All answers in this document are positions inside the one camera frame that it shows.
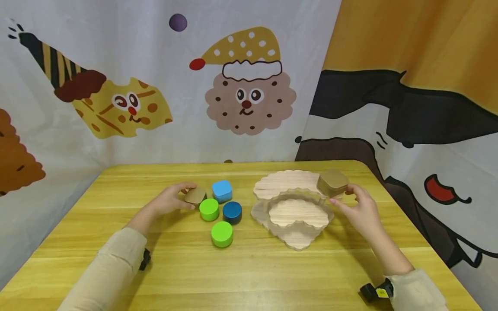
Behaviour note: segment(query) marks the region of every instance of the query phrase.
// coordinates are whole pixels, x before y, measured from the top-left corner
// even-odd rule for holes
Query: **purple dot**
[[[187,19],[185,16],[182,14],[174,14],[170,19],[169,19],[169,26],[171,29],[174,31],[183,31],[185,28],[187,28]]]

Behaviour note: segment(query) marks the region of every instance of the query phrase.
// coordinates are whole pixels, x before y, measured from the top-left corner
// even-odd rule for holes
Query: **person's left hand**
[[[190,203],[178,199],[178,193],[187,193],[187,190],[196,188],[197,185],[190,182],[184,182],[180,184],[175,184],[164,189],[158,196],[156,196],[152,201],[147,203],[146,206],[154,209],[158,214],[167,214],[176,209],[195,209]]]

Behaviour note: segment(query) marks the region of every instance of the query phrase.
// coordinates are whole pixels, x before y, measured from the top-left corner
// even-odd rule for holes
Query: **red pom-pom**
[[[190,62],[189,67],[192,70],[201,70],[205,64],[206,64],[205,60],[203,60],[202,58],[196,58]]]

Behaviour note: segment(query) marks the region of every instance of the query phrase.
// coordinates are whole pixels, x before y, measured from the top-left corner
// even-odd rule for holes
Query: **wooden table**
[[[336,213],[302,252],[287,248],[250,216],[252,188],[279,170],[340,169],[367,188],[388,233],[416,267],[429,274],[450,310],[480,310],[368,168],[357,161],[114,166],[76,205],[0,293],[2,310],[55,310],[107,239],[169,184],[210,188],[228,179],[243,206],[226,249],[211,244],[213,223],[198,212],[174,212],[148,237],[152,262],[139,272],[117,310],[390,310],[387,300],[366,305],[358,294],[382,282],[362,237]],[[353,204],[350,196],[344,198]]]

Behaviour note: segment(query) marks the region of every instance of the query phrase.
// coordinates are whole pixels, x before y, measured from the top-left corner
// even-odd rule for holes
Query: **fabric curtain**
[[[2,1],[0,288],[108,166],[292,161],[339,6]]]
[[[343,0],[297,161],[365,163],[485,310],[498,302],[498,3]]]

